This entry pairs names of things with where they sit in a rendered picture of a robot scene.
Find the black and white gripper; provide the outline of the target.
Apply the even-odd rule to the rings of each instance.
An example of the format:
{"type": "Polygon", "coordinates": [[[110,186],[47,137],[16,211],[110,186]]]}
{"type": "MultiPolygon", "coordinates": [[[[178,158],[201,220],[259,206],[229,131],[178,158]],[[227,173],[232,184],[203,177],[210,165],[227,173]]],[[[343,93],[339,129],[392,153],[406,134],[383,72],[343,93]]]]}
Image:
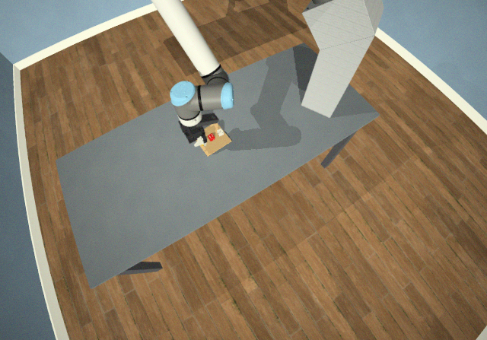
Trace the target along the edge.
{"type": "Polygon", "coordinates": [[[198,139],[197,142],[194,144],[195,147],[200,146],[200,145],[204,145],[204,147],[206,146],[207,138],[205,136],[204,128],[202,126],[196,127],[199,123],[196,124],[196,126],[191,126],[191,128],[190,128],[190,127],[182,125],[180,123],[180,120],[178,122],[183,127],[184,135],[186,135],[186,138],[188,139],[190,144],[198,139]],[[186,129],[184,129],[184,128],[186,128],[186,129]]]}

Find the tan flat mat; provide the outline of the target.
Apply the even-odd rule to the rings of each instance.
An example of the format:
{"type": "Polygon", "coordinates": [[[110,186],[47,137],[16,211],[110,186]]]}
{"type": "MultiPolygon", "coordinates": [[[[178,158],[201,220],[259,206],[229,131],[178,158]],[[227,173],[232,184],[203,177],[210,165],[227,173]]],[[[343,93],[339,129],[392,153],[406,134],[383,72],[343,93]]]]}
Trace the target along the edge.
{"type": "Polygon", "coordinates": [[[204,129],[205,130],[205,136],[207,138],[207,144],[205,147],[204,147],[204,145],[203,146],[200,145],[200,147],[206,153],[207,156],[215,153],[217,150],[223,148],[225,145],[232,142],[232,140],[229,139],[229,137],[226,135],[226,133],[224,131],[223,131],[224,134],[222,136],[219,136],[217,133],[217,130],[219,130],[219,129],[221,129],[221,127],[217,123],[211,124],[210,126],[208,126],[207,128],[204,129]],[[211,133],[215,137],[215,139],[213,141],[210,141],[208,138],[208,135],[211,133]]]}

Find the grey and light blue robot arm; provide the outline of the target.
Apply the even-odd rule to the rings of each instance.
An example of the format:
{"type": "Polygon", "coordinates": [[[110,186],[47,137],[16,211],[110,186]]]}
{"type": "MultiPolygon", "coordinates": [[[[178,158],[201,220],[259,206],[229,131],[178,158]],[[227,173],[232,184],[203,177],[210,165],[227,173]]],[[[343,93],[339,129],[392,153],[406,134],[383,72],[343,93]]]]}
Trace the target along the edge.
{"type": "Polygon", "coordinates": [[[151,1],[206,84],[195,86],[190,81],[181,81],[171,88],[171,102],[180,122],[185,126],[199,123],[196,127],[218,123],[214,113],[202,115],[201,111],[226,110],[234,106],[234,87],[229,83],[228,73],[215,58],[181,0],[151,1]]]}

